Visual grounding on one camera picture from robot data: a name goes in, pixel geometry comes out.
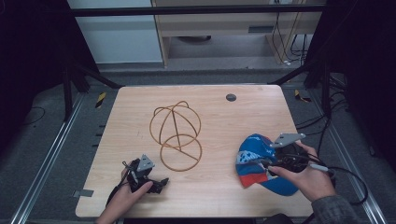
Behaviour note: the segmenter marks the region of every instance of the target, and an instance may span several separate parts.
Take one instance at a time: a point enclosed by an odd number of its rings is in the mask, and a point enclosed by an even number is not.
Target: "wall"
[[[71,8],[151,7],[149,0],[68,0]],[[153,16],[76,18],[96,63],[162,63]]]

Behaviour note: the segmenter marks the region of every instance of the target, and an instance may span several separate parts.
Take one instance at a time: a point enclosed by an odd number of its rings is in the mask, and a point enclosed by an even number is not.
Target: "person's left hand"
[[[124,169],[121,173],[121,177],[125,175],[127,169]],[[131,192],[131,188],[128,184],[125,184],[127,179],[123,181],[123,185],[119,188],[116,194],[114,194],[111,201],[108,203],[106,209],[102,212],[95,223],[113,223],[119,217],[128,212],[131,207],[143,196],[152,186],[152,182],[149,181],[144,184],[140,189]]]

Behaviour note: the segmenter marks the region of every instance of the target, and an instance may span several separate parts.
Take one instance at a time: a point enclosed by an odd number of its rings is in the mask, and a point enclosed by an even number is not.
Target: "human hand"
[[[121,177],[123,177],[128,170],[124,169],[121,172]],[[108,203],[106,209],[102,212],[101,216],[96,219],[95,223],[113,223],[119,217],[128,212],[131,207],[143,196],[152,186],[152,182],[149,181],[144,184],[140,189],[131,192],[131,188],[127,184],[127,179],[125,178],[119,190],[114,194],[111,201]]]
[[[306,150],[309,154],[317,156],[317,152],[314,148],[299,142],[296,142],[296,144]],[[301,193],[311,202],[336,194],[328,174],[317,169],[313,169],[310,166],[307,166],[300,173],[294,173],[278,166],[269,166],[268,168],[275,174],[288,179],[298,189],[300,189]]]

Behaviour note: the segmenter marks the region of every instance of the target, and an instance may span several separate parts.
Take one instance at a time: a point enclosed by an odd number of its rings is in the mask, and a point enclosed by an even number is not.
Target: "sleeve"
[[[317,199],[312,202],[312,208],[321,223],[359,223],[350,203],[340,195]]]

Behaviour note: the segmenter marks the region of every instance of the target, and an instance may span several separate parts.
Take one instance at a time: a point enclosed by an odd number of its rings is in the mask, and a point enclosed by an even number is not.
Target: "copper wire frame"
[[[192,112],[196,115],[196,117],[197,117],[198,120],[199,120],[199,128],[198,128],[198,131],[197,131],[197,129],[195,129],[195,127],[192,125],[192,123],[191,123],[186,117],[184,117],[182,114],[180,114],[179,112],[177,112],[177,111],[175,110],[175,108],[177,108],[178,106],[181,106],[181,107],[184,107],[184,108],[188,108],[190,111],[192,111]],[[168,110],[169,112],[168,112],[168,114],[165,116],[165,118],[164,118],[164,120],[163,120],[163,124],[161,125],[160,133],[159,133],[159,136],[158,136],[158,139],[157,139],[157,138],[154,136],[153,132],[152,132],[152,122],[154,121],[154,119],[156,118],[156,116],[157,116],[160,112],[162,112],[163,110]],[[174,120],[174,125],[175,125],[176,134],[170,136],[169,138],[167,138],[165,141],[162,142],[162,139],[161,139],[161,138],[162,138],[162,135],[163,135],[163,127],[164,127],[164,125],[165,125],[165,122],[167,121],[167,119],[169,118],[169,116],[170,116],[171,114],[172,114],[172,117],[173,117],[173,120]],[[195,136],[193,136],[193,135],[191,135],[191,134],[179,133],[179,132],[178,132],[177,122],[176,122],[176,114],[179,115],[179,116],[181,116],[184,120],[186,120],[186,121],[190,124],[190,126],[191,126],[192,129],[194,130]],[[202,146],[201,146],[200,142],[197,140],[197,137],[198,137],[198,134],[200,133],[200,131],[201,131],[201,118],[200,118],[199,115],[195,112],[195,110],[193,110],[193,109],[191,109],[191,108],[189,107],[189,104],[188,104],[187,102],[185,102],[185,101],[180,101],[180,102],[178,102],[178,103],[175,104],[175,105],[157,107],[157,108],[154,110],[154,115],[153,115],[153,117],[152,117],[152,119],[151,119],[151,121],[150,121],[150,123],[149,123],[149,132],[150,132],[150,134],[151,134],[151,137],[154,139],[154,141],[156,141],[159,145],[162,146],[162,147],[161,147],[161,151],[160,151],[160,157],[161,157],[161,161],[163,162],[163,165],[165,165],[165,166],[166,166],[168,169],[170,169],[170,170],[178,171],[178,172],[188,171],[188,170],[192,169],[192,168],[195,167],[195,166],[198,164],[198,162],[201,160],[201,158],[202,158]],[[187,143],[185,143],[185,144],[182,145],[182,144],[180,143],[180,136],[188,136],[188,137],[191,138],[191,140],[190,140],[190,142],[187,142]],[[171,140],[171,139],[173,139],[173,138],[175,138],[175,137],[177,138],[178,146],[169,145],[169,144],[168,144],[168,141]],[[199,157],[198,157],[198,158],[196,158],[196,157],[190,155],[190,154],[187,153],[187,152],[182,151],[182,148],[183,148],[183,147],[189,145],[189,144],[192,143],[193,141],[197,142],[197,144],[198,144],[198,146],[199,146],[199,148],[200,148],[200,154],[199,154]],[[173,148],[174,150],[177,150],[177,151],[179,151],[179,152],[185,154],[186,156],[191,157],[192,159],[196,160],[196,163],[193,164],[193,165],[191,165],[191,166],[189,166],[189,167],[187,167],[187,168],[184,168],[184,169],[173,168],[171,165],[169,165],[168,163],[166,163],[165,160],[164,160],[164,158],[163,158],[163,149],[164,149],[165,147]]]

